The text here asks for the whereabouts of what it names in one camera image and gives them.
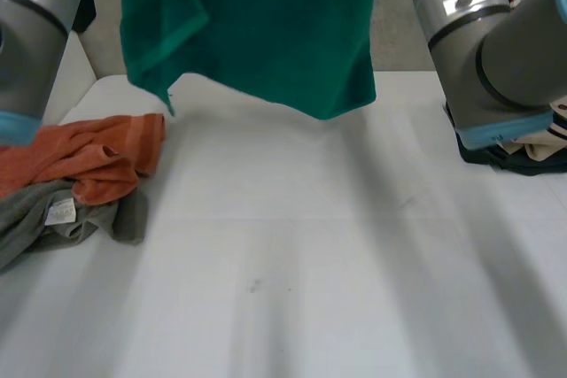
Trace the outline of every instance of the clothing label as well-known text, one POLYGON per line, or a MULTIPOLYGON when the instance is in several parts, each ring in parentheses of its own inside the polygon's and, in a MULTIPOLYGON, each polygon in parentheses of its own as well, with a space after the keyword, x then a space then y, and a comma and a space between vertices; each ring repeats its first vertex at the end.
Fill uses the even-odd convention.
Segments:
POLYGON ((63 201, 53 203, 47 212, 45 226, 75 223, 76 220, 77 211, 74 209, 74 200, 72 198, 68 198, 63 201))

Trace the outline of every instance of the green cloth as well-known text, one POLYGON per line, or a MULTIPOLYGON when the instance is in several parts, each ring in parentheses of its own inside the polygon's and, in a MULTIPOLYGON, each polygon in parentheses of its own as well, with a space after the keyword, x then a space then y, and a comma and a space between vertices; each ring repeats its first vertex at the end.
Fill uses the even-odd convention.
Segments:
POLYGON ((376 99, 373 0, 122 0, 128 79, 169 105, 183 73, 331 119, 376 99))

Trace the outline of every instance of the white table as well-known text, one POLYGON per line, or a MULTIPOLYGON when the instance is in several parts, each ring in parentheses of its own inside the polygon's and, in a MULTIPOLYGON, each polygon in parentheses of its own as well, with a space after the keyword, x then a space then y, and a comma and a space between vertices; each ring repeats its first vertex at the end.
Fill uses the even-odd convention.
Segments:
MULTIPOLYGON (((0 275, 0 376, 565 376, 565 176, 463 164, 437 76, 376 77, 331 123, 179 81, 144 244, 0 275)), ((145 112, 92 90, 69 120, 145 112)))

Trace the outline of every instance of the cloth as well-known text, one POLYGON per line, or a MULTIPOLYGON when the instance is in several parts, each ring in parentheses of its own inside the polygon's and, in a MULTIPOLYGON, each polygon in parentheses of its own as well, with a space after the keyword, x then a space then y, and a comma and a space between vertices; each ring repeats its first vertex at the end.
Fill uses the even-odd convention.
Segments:
POLYGON ((119 201, 87 206, 74 200, 75 223, 45 226, 53 203, 73 199, 73 183, 57 180, 27 186, 0 200, 0 269, 24 251, 47 251, 74 246, 96 230, 121 243, 136 244, 144 234, 133 232, 137 191, 119 201))
POLYGON ((162 114, 44 126, 27 147, 0 148, 0 199, 32 183, 73 179, 81 204, 120 199, 152 175, 165 137, 162 114))
POLYGON ((501 147, 508 154, 524 149, 534 161, 543 161, 567 148, 567 96, 553 102, 551 108, 554 117, 548 130, 503 143, 501 147))
POLYGON ((128 80, 170 105, 183 73, 331 119, 376 98, 374 0, 122 0, 128 80))
MULTIPOLYGON (((449 119, 453 121, 448 107, 446 111, 449 119)), ((505 145, 495 145, 483 150, 467 150, 462 145, 461 138, 457 133, 455 133, 455 137, 461 158, 469 164, 492 166, 524 176, 567 172, 567 150, 565 149, 557 150, 553 155, 544 159, 535 160, 531 158, 529 152, 535 149, 535 152, 541 153, 542 149, 546 149, 545 145, 532 148, 533 145, 529 144, 506 143, 505 145)))

